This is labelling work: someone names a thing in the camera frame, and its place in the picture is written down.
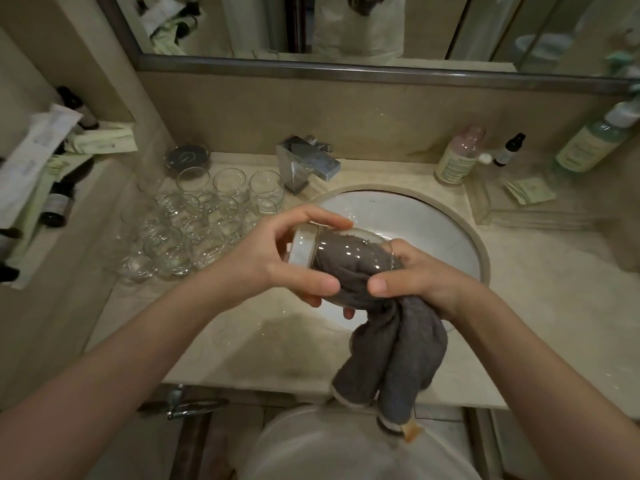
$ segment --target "sink rim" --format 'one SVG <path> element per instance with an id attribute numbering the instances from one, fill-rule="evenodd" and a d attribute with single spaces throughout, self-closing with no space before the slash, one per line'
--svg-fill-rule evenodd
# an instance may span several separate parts
<path id="1" fill-rule="evenodd" d="M 395 185 L 385 185 L 385 184 L 358 184 L 358 185 L 347 185 L 345 187 L 340 187 L 339 189 L 329 190 L 321 195 L 313 197 L 309 200 L 309 203 L 313 204 L 321 204 L 324 201 L 330 200 L 333 197 L 336 197 L 339 194 L 345 194 L 350 192 L 358 192 L 358 191 L 378 191 L 378 192 L 388 192 L 392 194 L 402 195 L 404 197 L 412 198 L 419 200 L 427 205 L 434 207 L 435 209 L 441 211 L 444 215 L 449 217 L 453 222 L 458 224 L 463 231 L 467 233 L 471 241 L 474 243 L 476 250 L 478 252 L 478 258 L 480 261 L 480 281 L 485 285 L 489 286 L 491 281 L 491 260 L 489 259 L 489 252 L 487 252 L 484 242 L 482 238 L 480 238 L 479 234 L 476 230 L 471 227 L 469 222 L 467 222 L 464 217 L 460 216 L 455 210 L 446 206 L 439 200 L 434 199 L 433 197 L 429 197 L 420 192 L 416 192 L 411 189 L 406 189 L 404 187 L 397 187 Z"/>

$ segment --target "sink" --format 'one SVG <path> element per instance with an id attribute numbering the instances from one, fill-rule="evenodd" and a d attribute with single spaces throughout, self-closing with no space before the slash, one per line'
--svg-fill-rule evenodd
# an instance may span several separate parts
<path id="1" fill-rule="evenodd" d="M 439 202 L 420 195 L 354 190 L 322 196 L 314 203 L 348 217 L 356 227 L 385 239 L 402 238 L 460 271 L 488 282 L 488 258 L 479 236 L 464 219 Z M 352 320 L 345 320 L 342 309 L 326 301 L 317 311 L 349 330 L 367 321 L 366 312 L 361 310 L 356 311 Z"/>

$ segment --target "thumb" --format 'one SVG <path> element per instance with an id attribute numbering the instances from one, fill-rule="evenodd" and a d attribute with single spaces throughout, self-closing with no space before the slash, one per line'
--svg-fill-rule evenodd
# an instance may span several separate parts
<path id="1" fill-rule="evenodd" d="M 288 288 L 296 293 L 331 296 L 340 291 L 340 282 L 331 274 L 293 264 L 279 263 L 271 270 L 272 286 Z"/>
<path id="2" fill-rule="evenodd" d="M 367 289 L 372 296 L 383 298 L 420 295 L 424 288 L 424 276 L 420 276 L 414 269 L 398 269 L 378 273 L 369 278 Z"/>

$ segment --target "mirror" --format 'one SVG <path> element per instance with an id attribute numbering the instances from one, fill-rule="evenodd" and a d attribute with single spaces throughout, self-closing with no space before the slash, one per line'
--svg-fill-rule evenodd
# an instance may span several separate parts
<path id="1" fill-rule="evenodd" d="M 116 0 L 145 54 L 640 79 L 640 0 Z"/>

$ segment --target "chrome faucet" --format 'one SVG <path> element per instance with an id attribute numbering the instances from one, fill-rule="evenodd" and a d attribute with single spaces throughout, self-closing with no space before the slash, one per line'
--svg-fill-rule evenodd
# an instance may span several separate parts
<path id="1" fill-rule="evenodd" d="M 297 195 L 308 185 L 311 173 L 325 182 L 331 180 L 340 171 L 340 162 L 327 155 L 332 151 L 332 145 L 320 143 L 313 136 L 289 136 L 280 142 L 276 155 L 285 188 Z"/>

